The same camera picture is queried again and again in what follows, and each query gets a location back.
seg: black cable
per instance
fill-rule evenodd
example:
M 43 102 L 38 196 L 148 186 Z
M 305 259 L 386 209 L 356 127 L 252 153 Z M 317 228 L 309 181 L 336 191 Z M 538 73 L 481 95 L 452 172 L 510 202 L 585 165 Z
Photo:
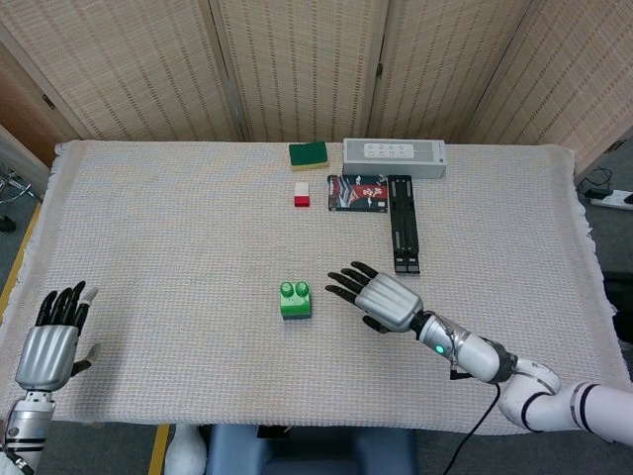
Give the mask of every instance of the black cable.
M 10 450 L 8 447 L 4 448 L 4 454 L 22 473 L 24 473 L 25 475 L 35 475 L 36 472 L 33 470 L 33 468 L 31 468 L 26 460 L 15 453 L 13 450 Z
M 604 179 L 602 181 L 593 181 L 591 178 L 589 178 L 593 173 L 600 171 L 601 173 L 603 173 L 604 175 Z M 611 179 L 613 178 L 613 171 L 610 168 L 605 168 L 603 166 L 599 166 L 598 168 L 596 168 L 594 171 L 592 171 L 589 176 L 583 178 L 581 180 L 581 182 L 578 184 L 578 190 L 579 192 L 581 192 L 582 188 L 583 188 L 583 183 L 589 183 L 592 186 L 603 186 L 606 185 L 606 189 L 610 190 L 611 189 Z
M 495 396 L 493 403 L 490 404 L 490 406 L 486 409 L 486 411 L 484 412 L 484 415 L 482 416 L 481 419 L 479 419 L 479 422 L 475 424 L 473 429 L 470 432 L 468 432 L 468 434 L 462 439 L 461 442 L 459 442 L 459 445 L 457 446 L 455 453 L 453 453 L 453 458 L 451 458 L 451 461 L 448 463 L 448 466 L 446 467 L 442 475 L 446 475 L 448 471 L 453 467 L 455 460 L 457 460 L 457 455 L 459 455 L 459 452 L 464 446 L 464 444 L 468 441 L 469 438 L 473 436 L 473 434 L 477 431 L 479 426 L 484 423 L 484 421 L 488 417 L 488 414 L 490 414 L 493 408 L 497 405 L 498 398 L 501 396 L 501 387 L 499 386 L 499 384 L 495 384 L 495 387 L 497 388 L 497 395 Z

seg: robot finger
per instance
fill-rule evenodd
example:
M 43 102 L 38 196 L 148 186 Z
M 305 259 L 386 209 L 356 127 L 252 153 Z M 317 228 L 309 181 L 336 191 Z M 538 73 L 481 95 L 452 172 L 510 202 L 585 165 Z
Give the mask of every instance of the robot finger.
M 66 305 L 71 294 L 72 289 L 70 287 L 66 287 L 57 296 L 57 300 L 55 300 L 55 304 L 52 306 L 52 310 L 50 311 L 51 325 L 61 325 L 61 319 L 63 318 L 63 313 L 65 312 Z
M 50 325 L 50 308 L 52 307 L 52 303 L 54 302 L 56 296 L 57 292 L 53 290 L 46 295 L 42 301 L 42 306 L 40 307 L 40 312 L 38 313 L 38 319 L 36 320 L 36 327 Z
M 336 294 L 337 296 L 339 296 L 341 299 L 346 300 L 347 302 L 349 302 L 350 304 L 355 304 L 356 301 L 356 295 L 352 294 L 351 292 L 349 292 L 348 290 L 345 289 L 341 289 L 340 287 L 338 287 L 337 285 L 326 285 L 325 286 L 325 290 L 327 292 L 331 292 L 332 294 Z
M 371 279 L 369 277 L 364 276 L 363 274 L 355 271 L 354 269 L 348 269 L 348 268 L 340 269 L 340 273 L 345 274 L 347 277 L 351 277 L 352 279 L 354 279 L 356 282 L 358 282 L 360 285 L 363 285 L 363 286 L 371 282 Z
M 72 293 L 68 298 L 68 303 L 66 304 L 66 308 L 61 316 L 61 324 L 62 325 L 72 325 L 72 321 L 74 320 L 75 312 L 77 310 L 77 302 L 79 301 L 79 295 L 81 295 L 81 291 L 86 286 L 86 283 L 82 280 L 75 288 L 72 289 Z
M 391 331 L 380 322 L 372 319 L 369 315 L 363 317 L 363 324 L 378 333 L 389 333 Z
M 370 279 L 373 279 L 373 278 L 375 278 L 378 275 L 378 272 L 376 270 L 372 269 L 367 264 L 363 264 L 362 262 L 358 262 L 357 260 L 353 261 L 351 263 L 351 266 L 357 268 L 358 270 L 360 270 L 363 274 L 365 274 Z
M 355 294 L 360 294 L 363 291 L 362 285 L 354 282 L 352 279 L 345 277 L 344 275 L 337 274 L 336 272 L 328 272 L 327 277 L 329 277 L 330 279 L 334 279 L 336 282 L 347 287 Z
M 86 319 L 88 318 L 88 311 L 90 310 L 92 301 L 97 296 L 97 292 L 99 292 L 99 289 L 97 287 L 93 287 L 88 292 L 86 292 L 86 295 L 79 301 L 77 312 L 75 312 L 74 319 L 70 323 L 71 325 L 79 329 L 79 334 L 81 334 L 81 330 L 86 323 Z
M 86 369 L 90 368 L 97 360 L 97 357 L 99 357 L 100 352 L 101 352 L 101 343 L 93 344 L 85 358 L 83 358 L 81 361 L 75 361 L 72 364 L 70 377 L 72 378 L 73 376 L 76 376 L 80 372 L 85 371 Z

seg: red and black package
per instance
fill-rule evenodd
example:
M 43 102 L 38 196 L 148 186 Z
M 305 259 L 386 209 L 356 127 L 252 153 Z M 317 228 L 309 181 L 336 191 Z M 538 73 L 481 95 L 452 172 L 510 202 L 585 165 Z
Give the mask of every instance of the red and black package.
M 387 213 L 389 193 L 386 176 L 329 175 L 329 211 Z

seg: sponge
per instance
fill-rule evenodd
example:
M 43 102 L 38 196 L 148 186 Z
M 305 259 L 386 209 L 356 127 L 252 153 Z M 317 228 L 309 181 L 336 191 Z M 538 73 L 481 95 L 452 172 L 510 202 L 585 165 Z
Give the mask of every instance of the sponge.
M 295 171 L 329 166 L 325 142 L 296 143 L 288 145 L 288 151 L 291 167 Z

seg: green toy block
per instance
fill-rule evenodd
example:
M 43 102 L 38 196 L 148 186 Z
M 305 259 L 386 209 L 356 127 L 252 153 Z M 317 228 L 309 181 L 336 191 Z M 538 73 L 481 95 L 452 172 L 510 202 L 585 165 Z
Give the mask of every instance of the green toy block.
M 329 165 L 325 142 L 293 143 L 288 145 L 288 151 L 290 165 L 295 171 L 325 168 Z
M 310 287 L 304 281 L 284 282 L 279 287 L 281 316 L 284 320 L 305 320 L 313 315 Z

